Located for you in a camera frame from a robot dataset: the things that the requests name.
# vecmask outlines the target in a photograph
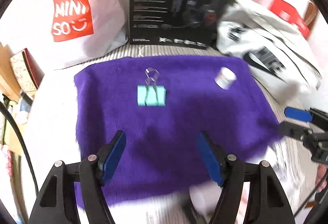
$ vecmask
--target white bag with black print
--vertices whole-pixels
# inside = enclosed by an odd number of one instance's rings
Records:
[[[14,52],[28,48],[43,70],[97,58],[127,41],[118,0],[13,0],[0,36]]]
[[[244,59],[279,103],[320,86],[319,66],[302,34],[252,0],[232,0],[218,26],[217,48]]]

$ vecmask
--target blue gripper pad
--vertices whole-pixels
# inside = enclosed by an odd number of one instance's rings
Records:
[[[99,166],[102,170],[101,184],[104,186],[108,181],[110,181],[115,173],[117,165],[121,159],[123,151],[126,146],[126,134],[123,131],[118,131],[109,145],[113,144],[112,150],[105,159],[101,162]]]
[[[221,166],[202,133],[197,135],[197,146],[212,180],[222,186],[224,180],[221,176]]]
[[[312,121],[312,115],[309,111],[297,108],[285,108],[284,114],[286,117],[297,119],[304,122]]]

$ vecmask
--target metal screw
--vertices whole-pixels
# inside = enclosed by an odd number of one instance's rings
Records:
[[[58,168],[58,167],[60,167],[62,164],[63,164],[63,161],[58,160],[58,161],[55,162],[55,167]]]
[[[89,155],[88,156],[88,160],[89,161],[95,161],[97,159],[97,156],[96,155]]]
[[[266,168],[268,168],[268,167],[270,166],[270,163],[269,163],[268,161],[266,161],[266,160],[263,160],[263,161],[261,162],[261,164],[262,164],[262,166],[264,166],[264,167],[266,167]]]
[[[237,158],[235,155],[228,155],[227,158],[230,160],[230,161],[235,161]]]

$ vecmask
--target white cylinder cap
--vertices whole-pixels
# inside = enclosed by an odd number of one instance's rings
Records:
[[[235,81],[237,79],[236,75],[227,67],[222,67],[221,73],[230,81]]]

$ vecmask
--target red logo label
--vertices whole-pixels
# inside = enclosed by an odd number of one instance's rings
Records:
[[[54,0],[52,22],[54,42],[62,42],[93,34],[88,0]]]

